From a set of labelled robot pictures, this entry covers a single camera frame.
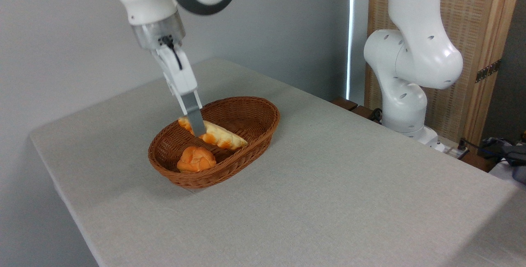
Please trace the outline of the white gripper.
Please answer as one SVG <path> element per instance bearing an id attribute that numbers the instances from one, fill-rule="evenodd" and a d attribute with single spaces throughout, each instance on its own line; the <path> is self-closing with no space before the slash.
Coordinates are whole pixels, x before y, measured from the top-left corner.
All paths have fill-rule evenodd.
<path id="1" fill-rule="evenodd" d="M 189 59 L 178 44 L 173 49 L 167 45 L 152 51 L 152 55 L 163 70 L 169 89 L 174 96 L 179 96 L 179 105 L 188 118 L 195 137 L 206 133 L 201 115 L 202 104 L 197 93 L 197 81 Z"/>

